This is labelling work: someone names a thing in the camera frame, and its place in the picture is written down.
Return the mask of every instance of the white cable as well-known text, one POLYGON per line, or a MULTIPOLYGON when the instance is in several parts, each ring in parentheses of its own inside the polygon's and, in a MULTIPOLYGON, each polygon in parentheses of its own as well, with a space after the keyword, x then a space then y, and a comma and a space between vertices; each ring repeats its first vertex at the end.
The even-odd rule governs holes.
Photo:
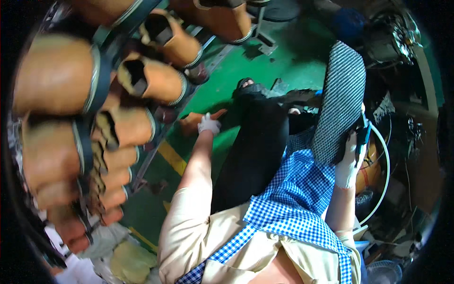
POLYGON ((385 152, 385 158, 386 158, 386 182, 385 182, 385 187, 383 188, 383 193, 381 194, 380 200, 378 201, 377 205, 375 206, 374 210, 366 217, 364 220, 360 222, 360 225, 364 224, 369 218, 377 211, 378 207, 380 206, 381 202, 383 201, 383 198, 385 197, 386 189, 388 188, 388 183, 390 181, 390 154, 388 153, 388 148, 386 147, 386 142, 385 139, 383 139, 383 136, 381 136, 380 132, 374 125, 370 125, 371 129, 375 134, 377 135, 378 139, 380 140, 382 146, 383 146, 383 151, 385 152))

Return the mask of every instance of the black cloth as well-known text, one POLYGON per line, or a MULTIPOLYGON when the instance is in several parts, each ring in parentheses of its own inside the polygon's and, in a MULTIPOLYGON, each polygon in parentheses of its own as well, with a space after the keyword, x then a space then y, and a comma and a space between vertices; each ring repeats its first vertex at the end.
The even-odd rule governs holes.
POLYGON ((241 128, 214 185, 212 214, 262 193, 281 165, 289 134, 303 131, 315 121, 311 114, 288 115, 287 112, 257 94, 235 99, 226 121, 231 123, 233 116, 239 116, 241 128))

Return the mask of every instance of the yellow floor line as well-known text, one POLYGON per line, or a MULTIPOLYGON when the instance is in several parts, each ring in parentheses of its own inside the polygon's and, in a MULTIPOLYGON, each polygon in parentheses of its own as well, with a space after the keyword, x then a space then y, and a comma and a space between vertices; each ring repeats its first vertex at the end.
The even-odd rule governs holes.
POLYGON ((142 236, 138 231, 136 231, 133 227, 128 228, 134 235, 136 235, 139 239, 141 239, 144 243, 146 243, 155 253, 158 253, 158 247, 153 245, 149 240, 147 240, 144 236, 142 236))
POLYGON ((179 175, 183 175, 184 169, 186 168, 186 162, 180 157, 180 155, 178 155, 177 152, 175 152, 166 140, 161 142, 158 152, 179 175))

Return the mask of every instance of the black sandal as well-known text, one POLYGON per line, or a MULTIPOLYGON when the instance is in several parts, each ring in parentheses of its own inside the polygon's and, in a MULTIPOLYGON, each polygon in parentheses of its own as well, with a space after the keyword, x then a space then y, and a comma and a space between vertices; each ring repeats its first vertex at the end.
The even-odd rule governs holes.
POLYGON ((243 87, 243 84, 246 83, 247 81, 251 80, 252 82, 254 81, 252 78, 247 77, 244 79, 239 80, 237 84, 237 88, 233 92, 233 98, 240 97, 243 95, 260 95, 263 96, 262 90, 264 89, 263 85, 258 83, 253 83, 250 85, 247 85, 246 87, 243 87))

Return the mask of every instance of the plastic bag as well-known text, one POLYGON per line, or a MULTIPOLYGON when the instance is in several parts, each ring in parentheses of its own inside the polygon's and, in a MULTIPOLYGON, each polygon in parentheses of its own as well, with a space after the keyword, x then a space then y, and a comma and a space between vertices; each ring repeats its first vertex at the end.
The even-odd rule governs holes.
POLYGON ((91 262, 93 263, 93 270, 108 284, 123 284, 123 281, 115 277, 115 275, 110 271, 110 258, 113 254, 114 252, 111 251, 110 255, 102 258, 91 259, 91 262))
POLYGON ((109 227, 98 227, 91 234, 93 244, 85 251, 80 252, 77 256, 81 259, 96 259, 110 255, 113 249, 129 236, 128 228, 123 227, 118 223, 113 223, 109 227))
POLYGON ((144 284, 158 259, 141 246, 126 240, 118 245, 110 259, 112 273, 128 284, 144 284))

